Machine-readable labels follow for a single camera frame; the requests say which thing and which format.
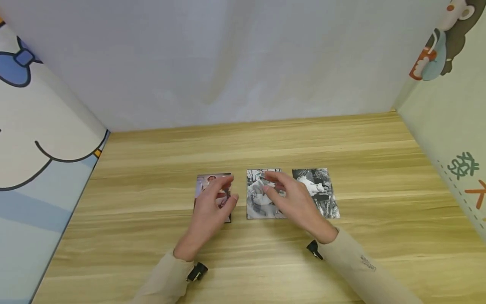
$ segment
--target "sleeve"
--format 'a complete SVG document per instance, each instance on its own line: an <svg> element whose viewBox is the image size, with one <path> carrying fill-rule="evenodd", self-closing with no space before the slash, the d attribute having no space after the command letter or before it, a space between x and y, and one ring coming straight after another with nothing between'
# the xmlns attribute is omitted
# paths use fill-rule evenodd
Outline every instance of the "sleeve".
<svg viewBox="0 0 486 304"><path fill-rule="evenodd" d="M194 262L178 260L170 250L152 270L148 281L135 295L131 304L174 304L186 294L187 276Z"/></svg>
<svg viewBox="0 0 486 304"><path fill-rule="evenodd" d="M366 304L423 304L369 257L349 234L338 230L332 243L317 243L317 250Z"/></svg>

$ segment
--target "cartoon wall panel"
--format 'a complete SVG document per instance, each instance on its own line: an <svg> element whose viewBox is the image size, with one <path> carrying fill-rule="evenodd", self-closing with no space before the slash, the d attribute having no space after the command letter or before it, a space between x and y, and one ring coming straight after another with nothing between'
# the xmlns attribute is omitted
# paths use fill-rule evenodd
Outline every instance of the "cartoon wall panel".
<svg viewBox="0 0 486 304"><path fill-rule="evenodd" d="M485 5L450 2L418 60L428 63L414 66L411 77L420 79L397 110L486 241Z"/></svg>
<svg viewBox="0 0 486 304"><path fill-rule="evenodd" d="M0 304L29 303L108 132L0 23Z"/></svg>

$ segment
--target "cartoon bear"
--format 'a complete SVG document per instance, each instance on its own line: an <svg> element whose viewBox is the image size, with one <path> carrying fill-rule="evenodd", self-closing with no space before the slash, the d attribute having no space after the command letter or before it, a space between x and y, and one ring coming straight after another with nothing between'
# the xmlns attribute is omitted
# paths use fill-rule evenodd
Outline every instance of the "cartoon bear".
<svg viewBox="0 0 486 304"><path fill-rule="evenodd" d="M451 0L444 17L410 71L415 80L432 80L452 71L452 60L466 43L466 33L484 11L486 0Z"/></svg>

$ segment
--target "chinese character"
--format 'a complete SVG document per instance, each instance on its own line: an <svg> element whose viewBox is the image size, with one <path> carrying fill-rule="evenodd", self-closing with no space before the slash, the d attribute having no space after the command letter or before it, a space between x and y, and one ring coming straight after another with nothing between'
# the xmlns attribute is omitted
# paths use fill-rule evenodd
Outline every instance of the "chinese character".
<svg viewBox="0 0 486 304"><path fill-rule="evenodd" d="M472 158L471 153L462 152L462 155L457 155L457 158L451 161L452 166L447 166L449 171L457 176L457 180L466 176L468 173L473 176L474 171L479 170L479 164Z"/></svg>
<svg viewBox="0 0 486 304"><path fill-rule="evenodd" d="M466 193L477 193L479 194L478 201L476 202L476 209L479 210L481 208L481 205L483 204L483 199L485 198L486 194L486 183L483 182L482 180L479 180L479 183L481 186L483 186L484 189L469 189L465 190Z"/></svg>

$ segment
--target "wood grain surface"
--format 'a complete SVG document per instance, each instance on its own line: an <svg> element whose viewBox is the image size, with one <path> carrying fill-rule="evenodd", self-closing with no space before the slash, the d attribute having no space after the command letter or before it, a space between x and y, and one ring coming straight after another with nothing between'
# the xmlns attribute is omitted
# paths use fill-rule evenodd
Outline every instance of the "wood grain surface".
<svg viewBox="0 0 486 304"><path fill-rule="evenodd" d="M425 303L484 303L486 247L396 113L109 138L34 299L129 301L187 227L197 174L231 172L233 222L180 303L362 303L286 219L247 220L247 168L327 167L353 235Z"/></svg>

